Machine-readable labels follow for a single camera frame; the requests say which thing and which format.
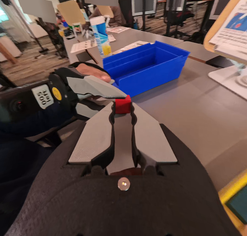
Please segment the grey framed panel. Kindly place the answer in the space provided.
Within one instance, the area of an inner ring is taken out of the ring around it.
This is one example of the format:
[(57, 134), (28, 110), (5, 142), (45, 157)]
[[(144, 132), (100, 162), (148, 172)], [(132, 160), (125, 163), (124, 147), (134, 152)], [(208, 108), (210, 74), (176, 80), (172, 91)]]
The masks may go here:
[[(132, 16), (141, 16), (143, 14), (143, 0), (131, 0)], [(145, 15), (156, 13), (157, 0), (145, 0)]]

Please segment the person's left hand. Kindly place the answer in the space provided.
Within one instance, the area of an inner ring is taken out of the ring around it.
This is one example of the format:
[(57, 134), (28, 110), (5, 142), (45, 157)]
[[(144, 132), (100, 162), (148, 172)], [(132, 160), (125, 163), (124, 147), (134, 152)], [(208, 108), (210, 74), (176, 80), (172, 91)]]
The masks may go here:
[[(77, 69), (77, 71), (81, 74), (84, 75), (92, 75), (95, 76), (109, 84), (112, 84), (113, 81), (110, 77), (109, 74), (107, 74), (107, 72), (102, 71), (98, 68), (95, 68), (93, 66), (89, 66), (87, 64), (81, 63), (81, 62), (76, 62), (75, 64), (75, 68)], [(86, 99), (84, 99), (83, 101), (84, 103), (89, 103), (89, 102), (94, 102), (97, 105), (108, 105), (110, 102), (115, 102), (115, 99), (103, 99), (100, 96), (89, 96)]]

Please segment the yellow plastic bin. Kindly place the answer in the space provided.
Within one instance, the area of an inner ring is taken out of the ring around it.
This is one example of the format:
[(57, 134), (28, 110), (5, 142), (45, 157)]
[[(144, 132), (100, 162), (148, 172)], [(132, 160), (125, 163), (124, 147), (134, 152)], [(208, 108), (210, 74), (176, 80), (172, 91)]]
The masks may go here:
[(228, 183), (219, 192), (219, 198), (221, 204), (224, 207), (228, 217), (240, 232), (241, 235), (246, 235), (246, 224), (241, 222), (241, 220), (230, 210), (226, 203), (236, 195), (240, 190), (242, 190), (247, 184), (247, 170), (244, 170), (238, 176), (236, 176), (230, 183)]

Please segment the white stand base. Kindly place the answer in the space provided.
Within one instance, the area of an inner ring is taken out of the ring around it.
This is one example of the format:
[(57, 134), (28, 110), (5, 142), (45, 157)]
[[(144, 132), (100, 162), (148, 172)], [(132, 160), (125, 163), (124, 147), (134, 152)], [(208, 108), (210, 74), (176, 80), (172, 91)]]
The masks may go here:
[(240, 70), (236, 66), (230, 66), (212, 71), (208, 77), (247, 100), (247, 68)]

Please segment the laminated label sheet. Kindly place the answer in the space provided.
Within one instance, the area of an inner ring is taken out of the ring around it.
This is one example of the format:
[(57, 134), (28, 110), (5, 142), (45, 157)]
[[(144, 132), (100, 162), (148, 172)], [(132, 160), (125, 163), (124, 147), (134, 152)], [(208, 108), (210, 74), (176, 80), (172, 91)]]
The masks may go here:
[(142, 45), (145, 45), (145, 44), (148, 44), (149, 42), (146, 42), (146, 41), (136, 41), (134, 43), (131, 43), (115, 52), (113, 52), (112, 54), (115, 55), (115, 54), (119, 54), (119, 53), (122, 53), (124, 51), (128, 51), (128, 50), (131, 50), (131, 49), (134, 49), (136, 47), (140, 47)]

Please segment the pile of coloured wooden blocks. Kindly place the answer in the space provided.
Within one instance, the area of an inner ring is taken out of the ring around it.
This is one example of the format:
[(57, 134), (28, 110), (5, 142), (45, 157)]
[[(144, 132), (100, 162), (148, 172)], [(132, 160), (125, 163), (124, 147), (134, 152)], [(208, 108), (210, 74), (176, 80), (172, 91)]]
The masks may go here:
[(247, 224), (247, 185), (239, 190), (227, 202), (226, 206), (244, 224)]

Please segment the black office chair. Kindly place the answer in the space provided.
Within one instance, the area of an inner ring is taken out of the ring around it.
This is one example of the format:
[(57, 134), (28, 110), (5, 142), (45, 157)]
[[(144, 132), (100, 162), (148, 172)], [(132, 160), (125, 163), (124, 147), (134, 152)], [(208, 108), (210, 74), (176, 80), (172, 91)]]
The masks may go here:
[[(194, 16), (195, 15), (190, 10), (185, 10), (180, 12), (169, 10), (166, 19), (166, 33), (164, 34), (164, 36), (166, 37), (174, 36), (174, 38), (176, 39), (178, 39), (178, 36), (180, 38), (183, 36), (190, 37), (190, 35), (188, 35), (187, 33), (178, 31), (178, 26), (183, 27), (185, 24), (184, 22), (189, 18), (193, 18)], [(176, 27), (175, 30), (172, 32), (170, 32), (171, 26)]]

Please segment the white bottle with yellow label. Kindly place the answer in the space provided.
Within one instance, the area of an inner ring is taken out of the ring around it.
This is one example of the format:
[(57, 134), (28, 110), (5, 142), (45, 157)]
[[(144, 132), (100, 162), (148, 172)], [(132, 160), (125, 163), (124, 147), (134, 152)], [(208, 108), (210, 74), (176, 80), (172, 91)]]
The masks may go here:
[(91, 28), (94, 32), (97, 47), (101, 58), (106, 58), (112, 55), (110, 41), (106, 32), (106, 23), (104, 16), (93, 17), (90, 20)]

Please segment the blue plastic bin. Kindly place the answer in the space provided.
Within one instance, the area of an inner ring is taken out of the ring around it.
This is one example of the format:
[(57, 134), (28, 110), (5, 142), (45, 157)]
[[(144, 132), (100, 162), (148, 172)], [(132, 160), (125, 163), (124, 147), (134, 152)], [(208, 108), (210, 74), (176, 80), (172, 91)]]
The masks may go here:
[(134, 97), (177, 79), (190, 52), (163, 42), (147, 43), (103, 59), (113, 85)]

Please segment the person's left forearm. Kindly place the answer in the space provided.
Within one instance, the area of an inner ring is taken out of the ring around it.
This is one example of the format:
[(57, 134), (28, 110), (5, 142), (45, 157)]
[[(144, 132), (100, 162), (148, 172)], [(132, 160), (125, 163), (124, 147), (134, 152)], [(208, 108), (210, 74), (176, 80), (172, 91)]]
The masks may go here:
[(65, 110), (61, 104), (54, 103), (26, 118), (10, 123), (0, 123), (1, 143), (36, 136), (53, 127), (59, 127), (74, 116), (73, 112)]

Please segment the small red wooden cube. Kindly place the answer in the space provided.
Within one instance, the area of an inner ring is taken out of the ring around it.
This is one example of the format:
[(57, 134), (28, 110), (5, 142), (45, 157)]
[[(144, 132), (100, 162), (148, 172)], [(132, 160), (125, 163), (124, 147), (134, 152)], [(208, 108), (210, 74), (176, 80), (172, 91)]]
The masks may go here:
[(131, 97), (115, 99), (115, 114), (129, 114), (131, 111)]

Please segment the black panel tripod stand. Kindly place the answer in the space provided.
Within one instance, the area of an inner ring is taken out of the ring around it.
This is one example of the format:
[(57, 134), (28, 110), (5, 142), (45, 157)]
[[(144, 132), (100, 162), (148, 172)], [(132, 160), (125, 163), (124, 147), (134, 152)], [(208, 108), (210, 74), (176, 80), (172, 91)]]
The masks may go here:
[[(153, 9), (153, 0), (148, 0), (148, 2), (152, 3), (152, 9)], [(146, 28), (146, 0), (142, 0), (142, 20), (143, 20), (143, 27), (142, 27), (142, 31), (146, 31), (149, 30), (150, 27)]]

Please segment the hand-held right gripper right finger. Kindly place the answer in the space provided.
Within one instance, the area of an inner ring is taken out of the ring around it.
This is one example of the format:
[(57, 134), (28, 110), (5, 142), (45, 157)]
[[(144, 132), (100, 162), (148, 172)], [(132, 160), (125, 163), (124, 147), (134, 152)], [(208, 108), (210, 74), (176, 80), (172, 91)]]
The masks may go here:
[(162, 130), (161, 124), (150, 114), (131, 103), (132, 159), (134, 166), (158, 167), (177, 164), (178, 160)]

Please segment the wooden document stand board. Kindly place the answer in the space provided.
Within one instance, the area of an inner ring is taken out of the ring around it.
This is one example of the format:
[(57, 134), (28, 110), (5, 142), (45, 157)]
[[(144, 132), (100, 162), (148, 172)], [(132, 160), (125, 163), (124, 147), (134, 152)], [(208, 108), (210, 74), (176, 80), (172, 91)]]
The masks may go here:
[(97, 8), (99, 9), (102, 16), (109, 16), (110, 18), (114, 18), (114, 14), (110, 6), (97, 5)]
[(69, 26), (84, 25), (86, 23), (80, 7), (74, 0), (57, 4), (57, 9)]

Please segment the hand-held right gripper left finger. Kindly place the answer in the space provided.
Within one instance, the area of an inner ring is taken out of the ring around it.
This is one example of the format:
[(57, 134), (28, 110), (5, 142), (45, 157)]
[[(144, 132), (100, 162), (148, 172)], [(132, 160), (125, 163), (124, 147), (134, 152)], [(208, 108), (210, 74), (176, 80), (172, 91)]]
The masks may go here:
[(87, 121), (68, 160), (69, 164), (84, 164), (105, 169), (115, 154), (115, 102), (110, 102)]

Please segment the printed paper sheet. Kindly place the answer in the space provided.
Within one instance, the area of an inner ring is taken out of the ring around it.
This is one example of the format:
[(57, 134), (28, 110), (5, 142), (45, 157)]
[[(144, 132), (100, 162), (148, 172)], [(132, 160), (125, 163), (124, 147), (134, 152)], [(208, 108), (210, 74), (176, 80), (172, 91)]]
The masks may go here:
[(106, 28), (106, 31), (107, 33), (108, 32), (111, 32), (111, 33), (117, 33), (117, 34), (120, 34), (126, 30), (129, 30), (131, 28), (129, 27), (123, 27), (123, 26), (117, 26), (117, 27), (114, 27), (114, 28)]
[(113, 37), (113, 35), (99, 35), (98, 37), (95, 37), (91, 40), (73, 44), (70, 52), (75, 53), (89, 48), (98, 47), (100, 55), (106, 56), (111, 53), (111, 46), (109, 43), (114, 41), (116, 41), (116, 39)]

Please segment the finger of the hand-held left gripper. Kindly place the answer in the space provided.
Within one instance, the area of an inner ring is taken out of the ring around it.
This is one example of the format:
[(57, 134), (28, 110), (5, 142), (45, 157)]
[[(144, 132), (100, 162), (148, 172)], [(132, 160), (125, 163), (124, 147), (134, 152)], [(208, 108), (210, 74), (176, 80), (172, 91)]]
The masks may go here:
[(84, 98), (100, 96), (106, 99), (122, 99), (127, 97), (127, 94), (120, 89), (92, 75), (84, 78), (67, 77), (67, 82), (74, 93)]
[(79, 102), (76, 104), (76, 113), (82, 117), (92, 118), (101, 111), (105, 105), (98, 105), (95, 102)]

